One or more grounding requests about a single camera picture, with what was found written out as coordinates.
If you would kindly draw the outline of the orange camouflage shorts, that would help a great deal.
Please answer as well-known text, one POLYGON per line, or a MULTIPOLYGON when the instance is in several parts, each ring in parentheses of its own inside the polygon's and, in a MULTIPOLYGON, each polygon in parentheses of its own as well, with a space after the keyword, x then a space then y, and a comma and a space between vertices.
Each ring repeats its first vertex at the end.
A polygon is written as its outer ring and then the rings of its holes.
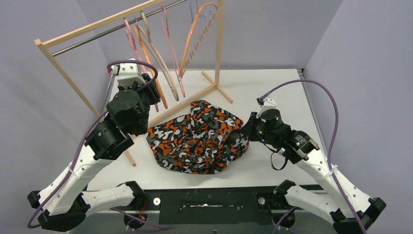
POLYGON ((190 113, 148 129, 146 140, 157 164, 184 174, 222 172, 248 150, 243 120, 206 100, 194 101, 190 113))

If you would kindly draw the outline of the pink plastic hanger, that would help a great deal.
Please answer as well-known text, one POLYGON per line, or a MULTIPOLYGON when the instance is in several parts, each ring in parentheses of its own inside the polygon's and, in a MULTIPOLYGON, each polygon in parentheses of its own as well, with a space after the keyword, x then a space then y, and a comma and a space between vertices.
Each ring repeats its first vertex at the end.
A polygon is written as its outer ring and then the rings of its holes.
MULTIPOLYGON (((123 18, 123 20, 124 20, 125 25, 126 25, 126 27, 127 27, 127 29, 126 29, 126 34, 127 34, 128 41, 129 41, 129 43, 130 43, 130 46, 131 46, 131 48, 132 48, 132 50, 133 50, 133 52, 134 52, 134 54, 135 54, 135 57, 136 57, 138 60, 141 60, 141 56, 140 56, 139 52, 137 51, 136 40, 135 40, 135 38, 134 38, 134 36, 133 36, 133 33, 132 33, 131 27, 130 27, 130 25, 129 25, 129 23, 128 23, 128 20, 127 20, 126 18, 123 18)), ((141 72, 140 72, 140 74, 142 73, 142 71, 143 71, 143 73, 147 73, 146 67, 145 67, 144 65, 140 65, 140 66, 141 66, 141 72)), ((159 82, 158 82, 158 81, 155 81, 155 87, 157 88, 158 91, 161 91, 161 89, 159 89, 160 86, 159 86, 159 82)), ((155 110, 156 110, 156 112, 159 112, 158 104, 155 104, 155 110)))

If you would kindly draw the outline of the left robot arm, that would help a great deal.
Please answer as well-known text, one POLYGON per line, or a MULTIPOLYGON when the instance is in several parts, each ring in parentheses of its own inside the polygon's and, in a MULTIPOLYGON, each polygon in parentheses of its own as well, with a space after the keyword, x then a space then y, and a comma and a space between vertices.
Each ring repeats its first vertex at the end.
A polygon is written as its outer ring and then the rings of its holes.
POLYGON ((155 79, 143 74, 143 84, 120 86, 107 111, 83 136, 72 162, 48 187, 28 195, 38 226, 66 232, 97 212, 116 207, 138 209, 145 194, 135 181, 111 189, 87 191, 89 182, 133 145, 132 136, 147 132, 150 106, 160 98, 155 79))

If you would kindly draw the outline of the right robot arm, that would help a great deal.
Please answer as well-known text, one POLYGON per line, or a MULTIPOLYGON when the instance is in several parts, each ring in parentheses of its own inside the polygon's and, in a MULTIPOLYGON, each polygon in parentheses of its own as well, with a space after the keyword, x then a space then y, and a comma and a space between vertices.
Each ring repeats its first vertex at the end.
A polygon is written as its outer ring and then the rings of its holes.
POLYGON ((280 208, 290 205, 306 210, 332 224, 338 234, 366 233, 386 208, 381 198, 359 190, 329 163, 307 133, 283 123, 278 109, 252 112, 248 122, 230 135, 230 141, 236 137, 272 146, 274 153, 304 170, 328 194, 323 197, 285 180, 274 190, 274 202, 280 208))

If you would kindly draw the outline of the beige wooden hanger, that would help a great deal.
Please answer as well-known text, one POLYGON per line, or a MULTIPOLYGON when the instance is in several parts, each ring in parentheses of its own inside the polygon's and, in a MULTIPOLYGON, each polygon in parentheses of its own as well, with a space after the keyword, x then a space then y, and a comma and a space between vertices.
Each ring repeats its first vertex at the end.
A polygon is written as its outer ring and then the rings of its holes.
POLYGON ((140 15, 141 18, 144 22, 145 28, 142 28, 139 24, 136 24, 137 30, 138 30, 138 41, 139 44, 141 45, 141 47, 146 48, 150 54, 153 56, 154 60, 156 61, 156 63, 159 65, 168 85, 169 88, 172 92, 172 95, 174 97, 174 99, 176 101, 179 101, 179 95, 178 95, 178 91, 177 88, 175 86, 174 81, 172 80, 171 77, 171 73, 163 59, 163 57, 161 56, 161 54, 159 53, 159 51, 157 50, 156 46, 154 45, 154 43, 151 40, 150 37, 150 28, 149 28, 149 24, 147 21, 147 17, 145 15, 145 13, 143 11, 140 11, 140 15))

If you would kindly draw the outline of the orange plastic hanger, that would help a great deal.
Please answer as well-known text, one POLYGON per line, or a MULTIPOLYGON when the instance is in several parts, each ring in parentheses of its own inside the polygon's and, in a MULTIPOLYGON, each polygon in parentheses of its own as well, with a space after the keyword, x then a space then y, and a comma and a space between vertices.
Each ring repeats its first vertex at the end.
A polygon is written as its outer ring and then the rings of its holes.
MULTIPOLYGON (((139 43, 139 45, 140 45, 140 47, 141 47, 141 50, 142 50, 143 55, 144 55, 144 57, 145 57, 145 59, 146 59, 146 62, 149 63, 149 64, 152 64, 151 59, 150 59, 150 57, 149 57, 149 54, 148 54, 148 52, 147 52, 147 46, 146 46, 143 38, 140 36, 140 31, 139 31, 138 27, 137 27, 136 25, 134 25, 134 26, 133 26, 133 30, 134 30, 137 38, 138 38, 138 43, 139 43)), ((161 85, 160 85, 159 81, 156 80, 156 81, 155 81, 155 84, 156 84, 156 88, 157 88, 157 90, 158 90, 158 92, 159 92, 159 94, 160 94, 160 98, 161 98, 161 101, 162 101, 162 104, 163 104, 164 108, 165 108, 165 109, 168 109, 168 103, 167 103, 167 100, 166 100, 166 98, 165 98, 165 95, 164 95, 164 93, 163 93, 163 90, 162 90, 162 88, 161 88, 161 85)))

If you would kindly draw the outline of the thin pink hanger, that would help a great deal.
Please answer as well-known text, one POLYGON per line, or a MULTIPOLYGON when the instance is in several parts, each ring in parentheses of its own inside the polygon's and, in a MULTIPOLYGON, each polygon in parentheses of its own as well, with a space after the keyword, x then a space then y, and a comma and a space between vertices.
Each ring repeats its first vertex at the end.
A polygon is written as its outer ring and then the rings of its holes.
POLYGON ((172 42, 171 37, 170 37, 169 22, 168 22, 168 15, 167 15, 166 7, 162 6, 161 8, 162 8, 162 12, 164 13, 164 17, 161 18, 161 21, 162 21, 164 33, 165 33, 165 36, 166 36, 166 39, 167 39, 167 42, 168 42, 168 45, 169 45, 169 53, 170 53, 170 57, 172 59, 172 65, 173 65, 173 68, 174 68, 174 71, 175 71, 175 74, 176 74, 176 77, 177 77, 177 80, 178 80, 178 83, 179 83, 179 87, 180 87, 182 96, 185 98, 186 97, 185 88, 184 88, 182 78, 179 74, 178 60, 177 60, 177 56, 176 56, 176 53, 175 53, 175 50, 174 50, 173 42, 172 42))

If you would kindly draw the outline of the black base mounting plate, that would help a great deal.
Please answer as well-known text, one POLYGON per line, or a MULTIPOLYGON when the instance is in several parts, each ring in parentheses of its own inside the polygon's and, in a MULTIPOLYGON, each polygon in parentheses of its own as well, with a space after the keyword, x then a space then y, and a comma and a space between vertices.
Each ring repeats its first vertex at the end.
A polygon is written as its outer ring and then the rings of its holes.
POLYGON ((273 186, 145 190, 140 205, 124 211, 155 212, 159 224, 240 224, 270 225, 291 208, 276 196, 273 186))

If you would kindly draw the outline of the metal rack rod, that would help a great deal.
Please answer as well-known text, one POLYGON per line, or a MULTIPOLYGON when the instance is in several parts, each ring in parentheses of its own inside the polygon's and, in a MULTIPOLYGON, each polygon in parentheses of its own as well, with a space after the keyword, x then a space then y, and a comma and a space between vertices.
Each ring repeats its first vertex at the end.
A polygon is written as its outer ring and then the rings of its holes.
MULTIPOLYGON (((177 5, 179 5, 179 4, 183 3, 183 2, 186 2, 186 1, 187 1, 187 0, 178 0, 178 1, 175 1, 175 2, 173 2, 173 3, 171 3, 171 4, 168 4, 168 5, 165 6, 164 8, 165 8, 165 9, 168 9, 168 8, 177 6, 177 5)), ((145 14, 145 16, 146 16, 146 18, 148 18, 148 17, 151 17, 151 16, 153 16, 153 15, 155 15, 155 14, 160 13, 161 11, 163 11, 163 8, 162 8, 162 7, 159 8, 159 9, 157 9, 157 10, 154 10, 154 11, 148 13, 148 14, 145 14)), ((138 17, 138 18, 136 18, 136 19, 133 19, 133 20, 128 21, 128 23, 129 23, 129 24, 137 23, 137 22, 139 22, 139 21, 141 21, 141 20, 143 20, 143 18, 142 18, 142 17, 138 17)), ((123 29, 123 28, 125 28, 125 27, 126 27, 126 24, 125 24, 125 23, 124 23, 124 24, 121 24, 121 25, 118 25, 118 26, 116 26, 116 27, 113 27, 113 28, 111 28, 111 29, 109 29, 109 30, 106 30, 106 31, 100 33, 100 34, 97 34, 97 35, 95 35, 95 36, 93 36, 93 37, 90 37, 90 38, 88 38, 88 39, 86 39, 86 40, 83 40, 83 41, 81 41, 81 42, 78 42, 78 43, 76 43, 76 44, 73 44, 73 45, 71 45, 71 46, 69 46, 69 47, 66 47, 66 48, 60 50, 60 51, 54 52, 54 53, 52 53, 52 57, 56 57, 56 56, 59 56, 59 55, 61 55, 61 54, 64 54, 64 53, 66 53, 66 52, 68 52, 68 51, 71 51, 71 50, 77 48, 77 47, 80 47, 80 46, 82 46, 82 45, 84 45, 84 44, 87 44, 87 43, 89 43, 89 42, 92 42, 92 41, 94 41, 94 40, 97 40, 97 39, 99 39, 99 38, 101 38, 101 37, 103 37, 103 36, 106 36, 106 35, 108 35, 108 34, 110 34, 110 33, 113 33, 113 32, 115 32, 115 31, 118 31, 118 30, 123 29)))

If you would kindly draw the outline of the wooden clothes rack frame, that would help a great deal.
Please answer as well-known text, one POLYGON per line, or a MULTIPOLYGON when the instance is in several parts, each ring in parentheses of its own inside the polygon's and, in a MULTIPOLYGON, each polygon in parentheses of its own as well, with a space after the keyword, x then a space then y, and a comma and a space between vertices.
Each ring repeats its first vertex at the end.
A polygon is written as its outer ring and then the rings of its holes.
MULTIPOLYGON (((123 10, 121 12, 118 12, 116 14, 113 14, 111 16, 108 16, 104 19, 98 20, 86 26, 75 29, 71 32, 63 34, 56 38, 50 39, 46 42, 42 42, 41 40, 36 39, 34 43, 37 46, 37 48, 44 54, 44 56, 49 60, 49 62, 55 67, 55 69, 62 75, 62 77, 66 80, 66 82, 71 86, 71 88, 76 92, 76 94, 81 98, 81 100, 86 104, 86 106, 90 109, 90 111, 97 117, 99 115, 99 112, 93 107, 93 105, 86 98, 86 96, 82 93, 82 91, 78 88, 75 82, 69 77, 67 72, 58 63, 55 57, 52 57, 52 53, 49 51, 49 48, 55 47, 66 41, 82 36, 83 34, 86 34, 95 29, 101 28, 117 20, 121 20, 127 16, 140 13, 140 11, 144 11, 145 9, 153 7, 157 4, 161 4, 162 2, 163 2, 162 0, 149 0, 144 3, 138 4, 136 6, 133 6, 131 8, 128 8, 126 10, 123 10)), ((204 78, 206 78, 210 82, 210 85, 207 88, 196 93, 195 95, 185 99, 184 101, 177 104, 176 106, 169 108, 166 112, 154 118, 153 120, 149 121, 149 127, 153 127, 154 125, 159 124, 162 120, 170 117, 171 115, 182 110, 187 105, 191 104, 191 102, 196 101, 215 90, 219 91, 220 94, 229 103, 233 103, 233 99, 222 89, 222 87, 220 87, 220 69, 221 69, 221 60, 222 60, 222 40, 223 40, 223 32, 224 32, 225 2, 224 0, 219 0, 217 3, 211 3, 211 5, 215 7, 217 10, 217 14, 212 15, 212 19, 217 22, 214 78, 211 78, 206 73, 206 71, 202 71, 202 75, 204 76, 204 78)))

